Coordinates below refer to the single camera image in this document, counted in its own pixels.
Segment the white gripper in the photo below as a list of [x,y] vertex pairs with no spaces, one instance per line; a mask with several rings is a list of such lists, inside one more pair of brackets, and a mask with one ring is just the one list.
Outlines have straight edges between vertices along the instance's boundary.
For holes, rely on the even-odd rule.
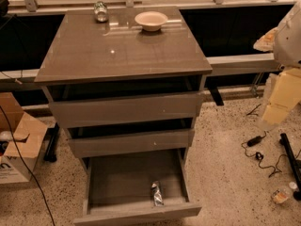
[[[277,28],[274,27],[253,44],[262,52],[273,52]],[[301,70],[292,68],[280,74],[271,73],[266,80],[258,126],[273,130],[279,126],[301,102]]]

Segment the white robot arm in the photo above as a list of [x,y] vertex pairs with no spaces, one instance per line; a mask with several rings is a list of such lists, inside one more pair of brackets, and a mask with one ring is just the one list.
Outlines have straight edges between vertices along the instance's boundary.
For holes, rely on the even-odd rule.
[[263,94],[258,126],[270,131],[301,102],[301,2],[297,1],[278,26],[261,36],[253,48],[272,52],[283,71],[270,75]]

